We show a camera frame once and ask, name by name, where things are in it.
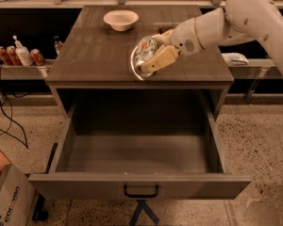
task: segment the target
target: open drawer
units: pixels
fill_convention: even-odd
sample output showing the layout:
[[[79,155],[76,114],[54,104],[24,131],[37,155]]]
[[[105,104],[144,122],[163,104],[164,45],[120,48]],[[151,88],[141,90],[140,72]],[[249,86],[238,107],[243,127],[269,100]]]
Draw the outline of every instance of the open drawer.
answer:
[[[78,89],[45,198],[233,199],[250,183],[225,167],[205,90]]]

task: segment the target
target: black stand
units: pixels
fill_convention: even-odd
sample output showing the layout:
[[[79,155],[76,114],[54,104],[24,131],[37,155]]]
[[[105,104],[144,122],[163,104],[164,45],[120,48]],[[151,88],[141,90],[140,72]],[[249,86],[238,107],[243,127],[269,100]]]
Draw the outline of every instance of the black stand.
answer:
[[[136,202],[138,203],[134,214],[129,222],[129,226],[134,226],[138,219],[139,216],[143,211],[147,214],[147,216],[154,222],[155,225],[158,225],[159,223],[159,218],[156,216],[156,214],[152,211],[152,209],[148,206],[148,204],[145,202],[145,200],[136,200]]]
[[[57,146],[58,146],[58,144],[54,143],[53,148],[52,148],[51,153],[50,153],[50,156],[49,156],[49,160],[48,160],[48,163],[47,163],[45,173],[49,172],[49,169],[50,169],[51,163],[53,161],[54,154],[56,152]],[[34,214],[32,216],[32,220],[34,220],[34,221],[45,221],[45,220],[48,219],[48,212],[43,211],[44,202],[45,202],[44,196],[39,194],[39,197],[38,197],[38,200],[37,200],[37,203],[36,203],[36,207],[35,207],[35,211],[34,211]]]

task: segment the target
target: red can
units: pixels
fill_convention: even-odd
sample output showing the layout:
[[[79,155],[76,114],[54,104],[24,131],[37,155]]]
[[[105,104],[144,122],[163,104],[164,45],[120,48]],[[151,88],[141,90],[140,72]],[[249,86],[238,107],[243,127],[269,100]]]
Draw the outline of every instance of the red can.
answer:
[[[45,59],[39,49],[33,49],[30,51],[30,55],[37,65],[43,65],[45,63]]]
[[[22,65],[21,60],[19,59],[19,57],[16,54],[15,46],[12,46],[12,45],[9,46],[7,48],[7,53],[8,53],[8,56],[10,57],[10,59],[11,59],[11,61],[14,65]]]
[[[6,49],[3,46],[0,46],[0,59],[5,65],[12,65],[12,61],[8,56]]]

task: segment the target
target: bowl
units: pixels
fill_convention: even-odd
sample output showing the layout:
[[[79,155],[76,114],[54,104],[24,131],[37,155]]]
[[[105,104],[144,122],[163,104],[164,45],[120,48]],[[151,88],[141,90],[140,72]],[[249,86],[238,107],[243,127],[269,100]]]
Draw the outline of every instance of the bowl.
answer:
[[[139,15],[130,10],[114,10],[104,16],[104,22],[120,32],[124,32],[139,20]]]

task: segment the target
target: bottle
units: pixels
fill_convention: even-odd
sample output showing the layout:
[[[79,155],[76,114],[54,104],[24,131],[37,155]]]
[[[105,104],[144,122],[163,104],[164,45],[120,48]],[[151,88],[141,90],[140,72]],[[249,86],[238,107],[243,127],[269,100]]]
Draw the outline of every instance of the bottle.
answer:
[[[58,36],[54,37],[54,41],[55,41],[55,49],[56,49],[56,52],[57,52],[57,55],[58,55],[60,50],[62,49],[64,43],[59,40]]]
[[[22,64],[25,66],[32,65],[34,61],[32,60],[28,49],[17,40],[17,36],[13,36],[13,38],[15,39],[17,56]]]

